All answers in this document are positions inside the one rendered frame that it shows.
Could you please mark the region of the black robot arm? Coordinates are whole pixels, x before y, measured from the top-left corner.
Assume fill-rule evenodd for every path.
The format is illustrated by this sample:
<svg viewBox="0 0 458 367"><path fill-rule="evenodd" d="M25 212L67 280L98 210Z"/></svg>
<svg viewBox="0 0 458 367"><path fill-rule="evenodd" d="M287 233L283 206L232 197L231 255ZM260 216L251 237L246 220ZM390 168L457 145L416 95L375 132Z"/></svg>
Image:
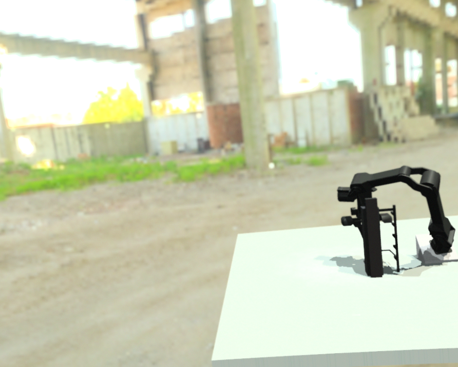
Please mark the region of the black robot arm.
<svg viewBox="0 0 458 367"><path fill-rule="evenodd" d="M416 174L422 175L420 183L410 177ZM452 252L455 228L444 215L439 194L440 174L436 171L423 167L402 166L375 174L356 173L350 187L338 187L338 201L354 202L357 199L357 203L364 204L364 198L372 198L372 192L377 190L377 186L396 182L406 183L426 198L431 215L428 230L433 238L429 242L435 254Z"/></svg>

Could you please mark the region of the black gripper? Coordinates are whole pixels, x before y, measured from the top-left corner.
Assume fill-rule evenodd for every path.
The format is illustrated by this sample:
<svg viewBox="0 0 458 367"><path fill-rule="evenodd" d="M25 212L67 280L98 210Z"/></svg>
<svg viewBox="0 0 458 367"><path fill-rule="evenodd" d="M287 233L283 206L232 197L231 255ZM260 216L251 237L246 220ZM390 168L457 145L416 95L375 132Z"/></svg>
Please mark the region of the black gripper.
<svg viewBox="0 0 458 367"><path fill-rule="evenodd" d="M365 204L359 204L357 203L357 210L358 210L358 217L352 218L351 216L342 216L341 218L341 223L343 226L351 226L352 224L354 227L357 227L359 230L359 233L362 236L362 226L361 226L361 213L360 213L360 207L365 206ZM379 220L382 221L384 224L387 223L392 223L392 216L388 213L380 213L379 214Z"/></svg>

